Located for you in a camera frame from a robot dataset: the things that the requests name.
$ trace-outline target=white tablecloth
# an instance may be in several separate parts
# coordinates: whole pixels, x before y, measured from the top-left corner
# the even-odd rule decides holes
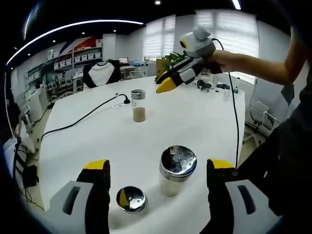
[[[139,78],[83,91],[58,100],[50,114],[45,132],[69,125],[115,93],[146,91],[147,119],[132,120],[131,105],[107,109],[122,103],[118,97],[105,104],[74,127],[46,136],[40,151],[40,189],[47,209],[50,198],[68,181],[76,180],[90,161],[107,158],[111,164],[110,218],[125,216],[132,225],[111,233],[199,233],[210,220],[206,186],[206,161],[225,159],[235,164],[236,121],[232,98],[201,92],[181,85],[163,94],[156,93],[154,78]],[[244,93],[235,95],[239,121],[239,152],[244,132]],[[170,146],[182,145],[197,156],[195,172],[183,190],[172,198],[162,196],[157,188],[159,160]],[[116,203],[116,194],[125,186],[136,186],[148,197],[147,214],[135,218],[124,213]]]

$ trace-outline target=floor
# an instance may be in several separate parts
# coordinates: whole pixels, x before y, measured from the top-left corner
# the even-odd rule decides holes
[[[33,132],[31,134],[31,138],[33,139],[33,141],[35,143],[35,147],[38,148],[38,153],[33,155],[33,156],[30,156],[27,160],[27,164],[37,166],[39,180],[40,180],[40,161],[38,161],[38,159],[40,158],[39,153],[40,153],[41,143],[40,143],[40,141],[37,141],[37,139],[40,139],[41,136],[43,135],[44,128],[45,128],[45,125],[48,121],[48,118],[49,118],[51,111],[52,111],[52,109],[48,109],[45,112],[42,119],[39,122],[37,122],[35,124],[35,126],[33,127]],[[261,139],[262,142],[265,141],[265,137],[262,134],[257,134],[257,136],[259,139]],[[255,144],[255,141],[252,139],[248,140],[245,144],[243,144],[242,150],[240,153],[240,157],[239,157],[238,166],[240,166],[249,157],[249,155],[253,152],[253,150],[255,148],[256,148],[256,144]],[[39,206],[43,207],[41,194],[40,194],[40,183],[37,183],[37,185],[34,187],[28,188],[28,190],[29,190],[29,193],[32,197],[33,202],[35,202]],[[43,212],[43,210],[41,208],[39,208],[38,206],[36,206],[35,204],[28,203],[28,206],[32,211]]]

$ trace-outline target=window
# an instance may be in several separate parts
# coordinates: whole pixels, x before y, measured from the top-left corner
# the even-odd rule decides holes
[[[259,57],[259,33],[255,16],[237,11],[203,10],[196,12],[195,25],[205,27],[212,38],[221,41],[225,50]],[[215,46],[221,49],[218,42]],[[254,76],[241,72],[232,72],[232,75],[254,84]]]
[[[169,16],[148,23],[144,39],[143,57],[156,61],[174,49],[176,16]]]

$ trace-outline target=stainless steel shaker lid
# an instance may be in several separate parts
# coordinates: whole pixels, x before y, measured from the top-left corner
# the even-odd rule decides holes
[[[160,172],[167,179],[184,181],[195,170],[195,154],[184,146],[175,145],[166,149],[160,160]]]
[[[134,100],[145,99],[145,91],[142,89],[134,89],[131,91],[131,98]]]
[[[144,209],[147,197],[141,189],[128,186],[120,189],[116,196],[119,207],[128,212],[135,213]]]

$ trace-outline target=brown powder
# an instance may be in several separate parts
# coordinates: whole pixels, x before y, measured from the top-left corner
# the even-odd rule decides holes
[[[145,121],[145,108],[144,107],[136,107],[133,109],[133,120],[135,122]]]

